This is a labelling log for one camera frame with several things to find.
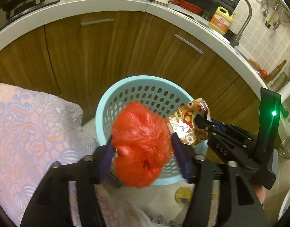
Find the yellow round object on floor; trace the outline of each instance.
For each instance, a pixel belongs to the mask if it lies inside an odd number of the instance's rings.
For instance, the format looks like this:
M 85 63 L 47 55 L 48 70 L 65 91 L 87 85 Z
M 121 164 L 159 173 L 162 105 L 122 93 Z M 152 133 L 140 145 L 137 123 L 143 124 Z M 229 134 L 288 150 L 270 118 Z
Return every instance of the yellow round object on floor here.
M 179 188 L 174 195 L 174 199 L 176 200 L 176 202 L 182 205 L 189 204 L 191 201 L 191 197 L 192 190 L 188 187 Z

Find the metal bolt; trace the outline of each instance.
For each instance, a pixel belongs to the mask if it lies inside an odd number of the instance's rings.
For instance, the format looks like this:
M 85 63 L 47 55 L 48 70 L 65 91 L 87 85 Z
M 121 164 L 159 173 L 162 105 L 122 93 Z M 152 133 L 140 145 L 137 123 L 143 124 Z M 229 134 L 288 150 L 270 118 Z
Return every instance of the metal bolt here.
M 204 161 L 206 159 L 205 155 L 202 154 L 196 154 L 195 156 L 196 160 Z
M 55 162 L 52 163 L 52 165 L 51 165 L 52 168 L 58 168 L 58 167 L 60 167 L 60 166 L 61 166 L 61 163 L 58 162 L 58 161 L 55 161 Z
M 228 166 L 230 166 L 230 167 L 237 167 L 238 164 L 235 161 L 228 161 Z
M 93 160 L 93 156 L 92 156 L 92 155 L 86 155 L 86 156 L 84 156 L 83 160 L 84 160 L 85 162 L 87 162 L 87 161 L 92 161 L 92 160 Z

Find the blue laundry basket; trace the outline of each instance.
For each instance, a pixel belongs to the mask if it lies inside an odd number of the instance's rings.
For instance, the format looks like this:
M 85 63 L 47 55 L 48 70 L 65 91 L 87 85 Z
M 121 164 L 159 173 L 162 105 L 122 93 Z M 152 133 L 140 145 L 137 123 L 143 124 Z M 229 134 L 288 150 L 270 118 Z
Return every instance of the blue laundry basket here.
M 193 98 L 180 86 L 159 77 L 133 76 L 112 85 L 102 96 L 96 111 L 96 134 L 99 145 L 105 145 L 117 114 L 129 102 L 139 101 L 162 117 L 173 114 L 183 103 Z M 207 142 L 196 146 L 197 153 L 206 154 Z M 183 180 L 175 157 L 162 168 L 161 175 L 152 185 L 161 186 Z

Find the plastic bag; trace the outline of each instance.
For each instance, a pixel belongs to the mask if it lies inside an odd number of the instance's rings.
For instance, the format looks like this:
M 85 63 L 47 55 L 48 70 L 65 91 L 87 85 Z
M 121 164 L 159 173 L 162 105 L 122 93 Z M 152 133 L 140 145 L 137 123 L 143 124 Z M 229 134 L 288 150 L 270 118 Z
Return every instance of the plastic bag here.
M 117 175 L 128 186 L 145 187 L 161 173 L 172 152 L 169 130 L 163 119 L 146 106 L 131 102 L 112 126 Z

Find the pink patterned garment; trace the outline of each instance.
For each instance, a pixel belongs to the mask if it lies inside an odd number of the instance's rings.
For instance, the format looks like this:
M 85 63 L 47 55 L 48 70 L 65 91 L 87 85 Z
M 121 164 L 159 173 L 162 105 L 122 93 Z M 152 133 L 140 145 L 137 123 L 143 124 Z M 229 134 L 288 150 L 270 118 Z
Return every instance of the pink patterned garment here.
M 0 204 L 17 226 L 54 161 L 75 163 L 97 147 L 82 132 L 82 116 L 77 104 L 0 83 Z M 80 226 L 75 184 L 69 188 L 73 223 Z M 138 211 L 131 206 L 116 208 L 102 186 L 96 192 L 108 227 L 152 226 L 142 212 L 131 214 Z

